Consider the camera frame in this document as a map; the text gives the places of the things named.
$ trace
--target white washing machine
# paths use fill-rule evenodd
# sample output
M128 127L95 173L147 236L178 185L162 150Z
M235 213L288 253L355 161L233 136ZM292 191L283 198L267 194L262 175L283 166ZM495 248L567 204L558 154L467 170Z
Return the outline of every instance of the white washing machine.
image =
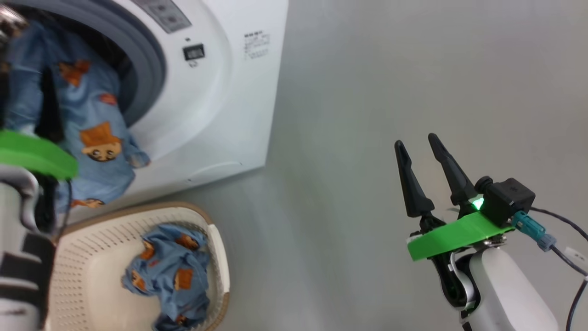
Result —
M264 165L288 0L12 0L81 22L126 53L121 111L152 163L73 221Z

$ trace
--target floor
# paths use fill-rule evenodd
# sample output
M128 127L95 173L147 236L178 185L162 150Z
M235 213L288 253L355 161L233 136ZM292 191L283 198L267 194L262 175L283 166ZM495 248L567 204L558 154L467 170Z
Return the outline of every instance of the floor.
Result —
M472 181L515 177L536 206L588 228L588 4L449 2L290 3L266 168L163 199L201 206L223 236L232 287L219 330L460 330L433 266L406 250L418 226L398 139L446 220L429 132ZM581 277L519 234L507 251L564 325Z

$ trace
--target blue garment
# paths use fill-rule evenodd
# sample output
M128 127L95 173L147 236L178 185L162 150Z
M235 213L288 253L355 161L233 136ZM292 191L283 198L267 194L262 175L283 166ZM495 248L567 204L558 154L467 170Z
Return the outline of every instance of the blue garment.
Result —
M132 293L159 297L161 315L153 330L185 331L204 322L210 302L206 297L210 256L201 250L205 236L162 224L144 235L143 243L145 251L131 261L122 283Z
M10 95L6 127L32 134L42 110L42 70L51 70L61 112L65 140L60 146L79 164L72 180L58 188L56 209L98 207L120 197L135 179L133 168L149 164L129 133L116 98L116 72L78 35L55 22L31 22L11 41Z

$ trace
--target laundry basket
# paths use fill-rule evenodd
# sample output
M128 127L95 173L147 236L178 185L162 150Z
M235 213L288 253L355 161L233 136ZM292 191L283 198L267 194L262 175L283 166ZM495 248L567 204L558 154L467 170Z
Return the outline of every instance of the laundry basket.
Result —
M216 226L199 208L186 203L154 204L74 224L66 229L55 253L49 289L47 331L150 331L159 316L156 296L132 294L121 276L143 251L141 235L158 224L173 223L201 231L208 239L207 267L211 303L203 324L211 331L229 304L229 268Z

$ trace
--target teal connector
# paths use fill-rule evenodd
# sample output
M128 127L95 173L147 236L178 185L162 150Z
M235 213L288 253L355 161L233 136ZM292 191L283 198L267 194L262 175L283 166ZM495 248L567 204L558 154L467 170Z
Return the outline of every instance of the teal connector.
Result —
M543 251L551 250L551 246L556 242L555 237L545 233L545 228L524 211L517 211L511 224L518 231L531 237Z

